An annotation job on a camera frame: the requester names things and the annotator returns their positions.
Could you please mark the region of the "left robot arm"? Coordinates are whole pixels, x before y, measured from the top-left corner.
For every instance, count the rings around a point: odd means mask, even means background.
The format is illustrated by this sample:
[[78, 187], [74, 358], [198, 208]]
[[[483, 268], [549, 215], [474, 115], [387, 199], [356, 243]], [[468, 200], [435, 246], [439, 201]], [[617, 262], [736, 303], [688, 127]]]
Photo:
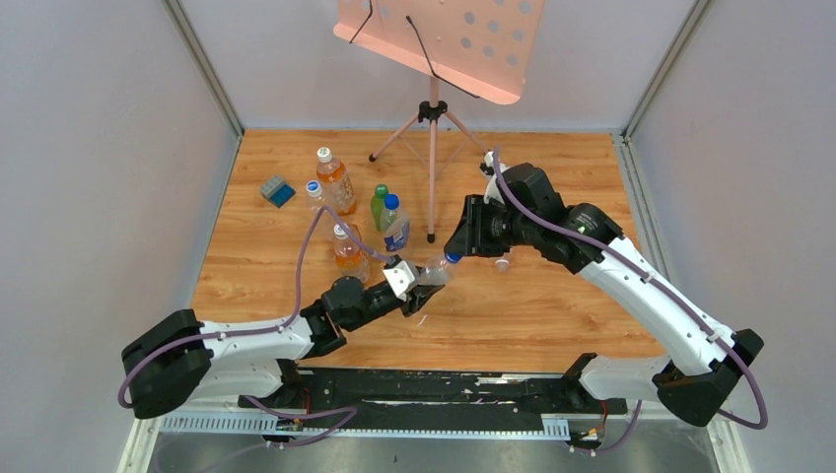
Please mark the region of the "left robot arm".
[[125, 379], [117, 402], [137, 419], [227, 396], [292, 406], [302, 394], [295, 375], [300, 360], [338, 350], [346, 333], [391, 312], [410, 316], [440, 290], [412, 285], [397, 295], [388, 281], [366, 288], [357, 278], [342, 277], [296, 317], [220, 323], [198, 320], [191, 308], [176, 310], [122, 349]]

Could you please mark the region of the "Pepsi bottle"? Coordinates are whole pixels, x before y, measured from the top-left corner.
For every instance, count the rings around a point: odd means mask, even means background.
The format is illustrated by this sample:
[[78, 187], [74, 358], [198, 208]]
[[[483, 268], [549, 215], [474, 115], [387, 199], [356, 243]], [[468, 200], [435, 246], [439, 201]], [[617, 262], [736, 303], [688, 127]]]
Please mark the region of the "Pepsi bottle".
[[420, 270], [417, 285], [447, 285], [454, 278], [457, 264], [448, 262], [445, 253], [431, 257]]
[[383, 208], [381, 224], [385, 250], [389, 253], [402, 250], [409, 240], [411, 220], [401, 203], [394, 211]]

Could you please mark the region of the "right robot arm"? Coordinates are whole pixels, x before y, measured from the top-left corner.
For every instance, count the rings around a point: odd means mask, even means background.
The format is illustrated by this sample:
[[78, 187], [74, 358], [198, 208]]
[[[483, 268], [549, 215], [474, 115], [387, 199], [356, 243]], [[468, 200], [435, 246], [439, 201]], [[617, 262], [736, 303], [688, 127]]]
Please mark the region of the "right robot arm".
[[563, 397], [576, 411], [612, 398], [659, 402], [679, 420], [707, 426], [741, 378], [751, 385], [766, 426], [763, 395], [750, 370], [764, 346], [751, 329], [734, 331], [684, 297], [599, 207], [562, 201], [546, 173], [530, 163], [480, 166], [488, 184], [466, 196], [461, 219], [445, 244], [453, 257], [499, 257], [528, 246], [609, 295], [661, 344], [646, 359], [582, 354], [567, 370]]

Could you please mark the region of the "orange tea bottle crushed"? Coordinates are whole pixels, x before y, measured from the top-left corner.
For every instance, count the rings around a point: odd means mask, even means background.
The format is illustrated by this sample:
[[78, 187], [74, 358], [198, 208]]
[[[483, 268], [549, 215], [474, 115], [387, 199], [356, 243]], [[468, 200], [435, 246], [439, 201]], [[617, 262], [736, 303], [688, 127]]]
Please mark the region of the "orange tea bottle crushed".
[[332, 250], [335, 265], [343, 276], [355, 277], [364, 284], [368, 283], [371, 275], [369, 258], [349, 234], [346, 239], [339, 239], [333, 232]]

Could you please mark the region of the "white bottle cap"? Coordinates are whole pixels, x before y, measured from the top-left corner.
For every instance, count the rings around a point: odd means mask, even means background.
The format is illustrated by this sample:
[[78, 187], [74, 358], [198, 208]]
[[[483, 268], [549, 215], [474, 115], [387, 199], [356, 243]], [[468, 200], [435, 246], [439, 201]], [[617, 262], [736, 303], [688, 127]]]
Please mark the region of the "white bottle cap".
[[333, 231], [334, 231], [334, 236], [339, 238], [339, 239], [346, 239], [348, 237], [348, 234], [345, 231], [345, 229], [342, 226], [340, 226], [339, 224], [334, 226]]

